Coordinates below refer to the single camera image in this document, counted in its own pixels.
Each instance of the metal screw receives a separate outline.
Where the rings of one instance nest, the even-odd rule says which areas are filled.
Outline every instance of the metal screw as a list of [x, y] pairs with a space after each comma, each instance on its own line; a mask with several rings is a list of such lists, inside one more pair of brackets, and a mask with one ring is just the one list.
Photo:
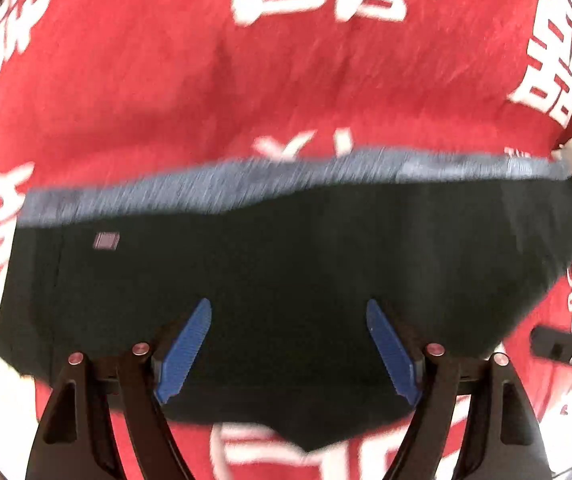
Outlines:
[[149, 351], [150, 345], [148, 343], [137, 343], [132, 348], [134, 355], [146, 355]]
[[508, 358], [508, 355], [506, 354], [495, 354], [493, 359], [499, 366], [506, 366], [509, 362], [511, 362], [511, 360]]
[[72, 365], [78, 365], [80, 362], [83, 361], [83, 354], [81, 352], [75, 352], [74, 354], [70, 354], [68, 358], [68, 362]]
[[446, 349], [439, 343], [430, 343], [426, 345], [426, 351], [434, 357], [439, 357], [446, 353]]

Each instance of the gray fabric lining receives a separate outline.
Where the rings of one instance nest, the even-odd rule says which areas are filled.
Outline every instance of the gray fabric lining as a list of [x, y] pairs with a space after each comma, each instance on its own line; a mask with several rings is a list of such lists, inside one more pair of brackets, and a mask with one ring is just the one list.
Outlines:
[[35, 189], [26, 196], [18, 225], [57, 226], [147, 212], [216, 214], [333, 184], [569, 177], [561, 161], [484, 154], [371, 148], [330, 160], [277, 163], [253, 158], [150, 176], [114, 187]]

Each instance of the black garment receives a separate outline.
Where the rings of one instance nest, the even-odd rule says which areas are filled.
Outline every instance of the black garment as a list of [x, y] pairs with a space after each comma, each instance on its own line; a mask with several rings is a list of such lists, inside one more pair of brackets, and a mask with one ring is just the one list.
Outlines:
[[[93, 248], [119, 232], [117, 250]], [[306, 450], [409, 412], [368, 335], [380, 298], [479, 356], [572, 261], [572, 179], [321, 187], [218, 215], [19, 228], [0, 357], [51, 383], [73, 351], [118, 354], [201, 298], [210, 332], [174, 420], [255, 422]]]

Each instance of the red fabric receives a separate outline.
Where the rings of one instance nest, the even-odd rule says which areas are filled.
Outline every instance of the red fabric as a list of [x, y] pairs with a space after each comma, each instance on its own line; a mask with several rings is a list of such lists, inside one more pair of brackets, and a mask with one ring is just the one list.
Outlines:
[[[508, 98], [529, 66], [543, 66], [530, 49], [543, 43], [534, 23], [545, 16], [546, 1], [402, 0], [405, 16], [390, 21], [342, 18], [339, 7], [350, 0], [326, 0], [244, 24], [243, 5], [233, 0], [6, 0], [0, 176], [19, 170], [0, 191], [0, 269], [29, 186], [102, 186], [269, 156], [258, 139], [285, 146], [313, 132], [301, 157], [335, 155], [339, 129], [350, 132], [355, 150], [549, 157], [572, 137], [572, 116], [564, 125], [552, 117], [553, 106], [539, 110]], [[572, 23], [572, 5], [567, 12]], [[572, 30], [562, 30], [565, 16], [563, 23], [552, 18], [550, 31], [564, 39], [563, 62], [565, 48], [572, 54]], [[572, 57], [564, 66], [571, 73]], [[568, 90], [559, 73], [553, 83], [548, 90]], [[572, 279], [563, 277], [505, 341], [541, 416], [570, 386], [572, 371], [530, 357], [528, 333], [538, 322], [572, 328]], [[37, 387], [38, 413], [48, 394]], [[114, 414], [113, 423], [128, 477], [141, 478], [122, 416]], [[460, 422], [446, 454], [458, 449], [462, 432]], [[261, 431], [226, 440], [211, 428], [174, 425], [173, 434], [196, 478], [216, 480], [229, 478], [222, 467], [238, 480], [326, 480], [342, 471], [347, 479], [370, 478], [400, 442], [399, 428], [387, 428], [340, 444], [332, 451], [341, 457], [339, 476], [332, 476], [337, 470], [324, 469], [319, 457], [285, 465], [284, 456], [294, 459], [282, 444], [279, 459], [258, 451], [233, 463], [257, 444], [277, 446]]]

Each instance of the blue rubber pad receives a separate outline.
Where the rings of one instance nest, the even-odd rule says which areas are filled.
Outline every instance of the blue rubber pad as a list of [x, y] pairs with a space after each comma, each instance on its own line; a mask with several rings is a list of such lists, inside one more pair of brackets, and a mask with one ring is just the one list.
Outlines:
[[212, 321], [210, 301], [201, 300], [163, 360], [155, 395], [162, 404], [177, 395], [188, 377]]
[[366, 306], [366, 325], [397, 394], [414, 406], [420, 391], [415, 382], [413, 361], [375, 300], [368, 301]]

